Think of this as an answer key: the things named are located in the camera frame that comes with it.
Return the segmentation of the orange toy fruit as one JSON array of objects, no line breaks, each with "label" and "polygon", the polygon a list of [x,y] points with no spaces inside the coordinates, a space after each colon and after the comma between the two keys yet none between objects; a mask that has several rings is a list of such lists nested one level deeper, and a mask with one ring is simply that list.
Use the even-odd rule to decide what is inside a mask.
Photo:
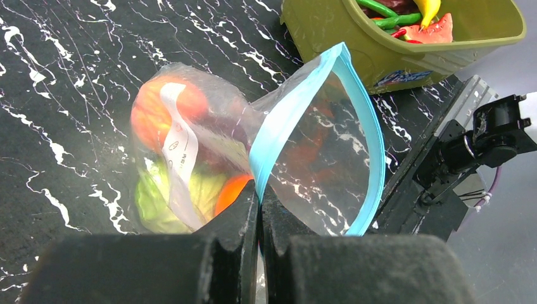
[{"label": "orange toy fruit", "polygon": [[239,174],[231,177],[224,184],[218,196],[214,216],[217,216],[233,204],[250,180],[253,180],[253,176],[250,174]]}]

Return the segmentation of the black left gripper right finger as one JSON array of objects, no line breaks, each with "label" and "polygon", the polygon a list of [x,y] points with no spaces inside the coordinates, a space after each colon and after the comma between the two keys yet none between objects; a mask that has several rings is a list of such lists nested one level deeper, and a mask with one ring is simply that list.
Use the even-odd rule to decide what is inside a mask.
[{"label": "black left gripper right finger", "polygon": [[269,303],[475,303],[462,266],[430,235],[321,236],[267,189],[260,245]]}]

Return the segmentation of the clear zip top bag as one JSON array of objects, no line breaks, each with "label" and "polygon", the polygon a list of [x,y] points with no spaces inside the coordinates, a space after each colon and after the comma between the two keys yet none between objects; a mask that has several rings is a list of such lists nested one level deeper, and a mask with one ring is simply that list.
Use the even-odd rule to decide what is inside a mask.
[{"label": "clear zip top bag", "polygon": [[[188,184],[198,154],[191,124],[235,97],[246,99],[219,76],[183,63],[163,66],[132,105],[136,167],[144,158],[162,160]],[[267,189],[316,234],[364,235],[381,199],[384,143],[347,45],[333,45],[248,104],[244,126],[251,143],[249,182],[258,196],[258,257]],[[227,180],[239,174],[247,173],[226,174]]]}]

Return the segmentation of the green toy cabbage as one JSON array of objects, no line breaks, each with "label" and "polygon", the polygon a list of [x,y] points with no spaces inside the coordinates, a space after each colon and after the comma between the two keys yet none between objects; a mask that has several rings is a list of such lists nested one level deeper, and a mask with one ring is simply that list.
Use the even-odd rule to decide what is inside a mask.
[{"label": "green toy cabbage", "polygon": [[135,204],[141,224],[160,234],[189,234],[215,217],[226,174],[195,169],[185,184],[162,160],[144,158],[138,166]]}]

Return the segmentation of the dark red toy plum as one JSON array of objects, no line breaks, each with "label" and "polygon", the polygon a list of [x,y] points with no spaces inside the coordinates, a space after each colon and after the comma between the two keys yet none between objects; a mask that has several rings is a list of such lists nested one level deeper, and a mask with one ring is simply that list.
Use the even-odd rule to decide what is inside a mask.
[{"label": "dark red toy plum", "polygon": [[191,124],[198,140],[197,170],[209,174],[251,172],[251,143],[244,126],[249,113],[248,102],[235,97]]}]

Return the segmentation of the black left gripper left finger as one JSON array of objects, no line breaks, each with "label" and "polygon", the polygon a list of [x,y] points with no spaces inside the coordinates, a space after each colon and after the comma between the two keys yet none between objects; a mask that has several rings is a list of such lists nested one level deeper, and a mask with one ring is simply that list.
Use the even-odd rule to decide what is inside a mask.
[{"label": "black left gripper left finger", "polygon": [[258,196],[235,202],[192,234],[91,235],[55,243],[22,303],[254,303]]}]

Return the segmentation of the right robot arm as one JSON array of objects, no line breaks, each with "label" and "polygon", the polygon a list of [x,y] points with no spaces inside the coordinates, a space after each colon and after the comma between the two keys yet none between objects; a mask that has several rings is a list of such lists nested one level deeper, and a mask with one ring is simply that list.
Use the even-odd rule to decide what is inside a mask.
[{"label": "right robot arm", "polygon": [[435,205],[481,165],[497,168],[515,156],[536,151],[536,93],[510,95],[480,106],[472,129],[444,132],[418,167],[420,201]]}]

